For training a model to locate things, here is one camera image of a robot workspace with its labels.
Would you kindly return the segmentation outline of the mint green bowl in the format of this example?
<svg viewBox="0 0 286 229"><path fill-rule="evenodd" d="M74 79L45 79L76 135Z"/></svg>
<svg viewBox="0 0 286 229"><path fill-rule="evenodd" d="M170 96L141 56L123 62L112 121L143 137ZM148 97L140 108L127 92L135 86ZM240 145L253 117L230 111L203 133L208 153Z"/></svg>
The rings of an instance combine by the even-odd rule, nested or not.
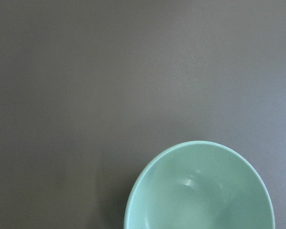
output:
<svg viewBox="0 0 286 229"><path fill-rule="evenodd" d="M190 141L157 155L130 192L126 229L273 229L269 193L252 165L214 142Z"/></svg>

